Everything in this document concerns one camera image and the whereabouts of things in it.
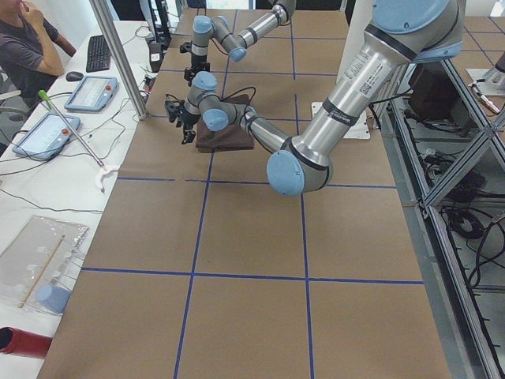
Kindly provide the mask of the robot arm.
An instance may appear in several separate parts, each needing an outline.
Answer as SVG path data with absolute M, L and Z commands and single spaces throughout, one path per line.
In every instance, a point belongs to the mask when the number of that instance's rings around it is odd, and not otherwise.
M 295 0 L 274 1 L 271 10 L 238 34 L 232 32 L 225 17 L 195 16 L 192 40 L 180 46 L 181 53 L 191 53 L 191 66 L 185 68 L 184 75 L 188 86 L 192 85 L 199 72 L 210 71 L 208 46 L 211 40 L 222 47 L 232 61 L 240 62 L 246 56 L 247 50 L 259 39 L 291 21 L 296 5 Z
M 167 100 L 169 120 L 195 137 L 203 122 L 212 131 L 236 125 L 270 152 L 267 180 L 285 196 L 317 191 L 331 179 L 330 154 L 360 115 L 376 100 L 396 69 L 410 63 L 453 58 L 462 49 L 464 1 L 375 1 L 364 42 L 344 74 L 323 101 L 305 131 L 291 137 L 246 104 L 228 103 L 216 93 L 217 79 L 208 66 L 208 44 L 217 41 L 234 61 L 271 30 L 293 17 L 293 1 L 277 1 L 248 28 L 233 33 L 223 17 L 197 16 L 193 21 L 190 90 L 183 100 Z

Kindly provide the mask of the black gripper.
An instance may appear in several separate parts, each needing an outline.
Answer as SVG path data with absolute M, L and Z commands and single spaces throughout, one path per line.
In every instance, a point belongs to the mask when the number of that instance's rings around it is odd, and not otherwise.
M 164 103 L 165 111 L 169 122 L 176 122 L 182 127 L 182 144 L 193 143 L 196 132 L 193 127 L 200 119 L 199 109 L 188 100 L 166 100 Z
M 184 79 L 187 81 L 189 87 L 192 86 L 194 77 L 200 71 L 210 71 L 210 62 L 207 55 L 192 54 L 191 67 L 186 67 L 184 72 Z

